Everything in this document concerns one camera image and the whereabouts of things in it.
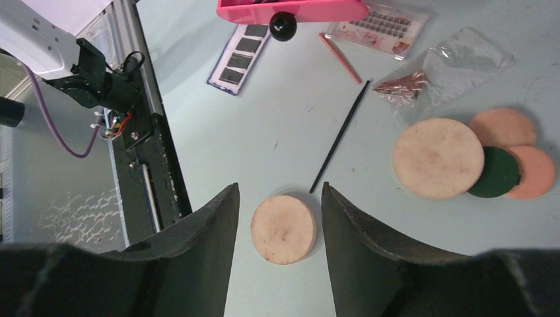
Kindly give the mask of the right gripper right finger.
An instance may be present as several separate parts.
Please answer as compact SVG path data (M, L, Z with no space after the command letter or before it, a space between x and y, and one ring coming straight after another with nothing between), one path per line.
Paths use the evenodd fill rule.
M338 316L558 316L559 251L474 256L407 236L322 188L322 231Z

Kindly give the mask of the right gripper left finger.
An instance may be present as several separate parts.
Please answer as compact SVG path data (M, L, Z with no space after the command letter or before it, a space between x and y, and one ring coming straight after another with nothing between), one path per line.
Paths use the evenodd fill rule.
M1 246L2 316L222 316L240 191L122 251L70 244Z

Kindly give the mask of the pink top drawer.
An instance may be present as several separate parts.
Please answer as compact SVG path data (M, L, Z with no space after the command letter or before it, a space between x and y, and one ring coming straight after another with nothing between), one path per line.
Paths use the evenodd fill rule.
M290 40L298 23L346 22L361 20L369 13L362 1L218 1L216 14L223 20L235 24L271 25L278 17L288 22L291 30L282 37L274 31L273 37L281 42Z

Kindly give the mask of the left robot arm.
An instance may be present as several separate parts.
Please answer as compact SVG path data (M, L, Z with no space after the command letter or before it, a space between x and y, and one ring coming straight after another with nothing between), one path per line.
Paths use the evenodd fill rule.
M126 73L109 72L96 46L58 28L23 1L1 2L1 48L85 108L103 106L124 114L142 102L138 65Z

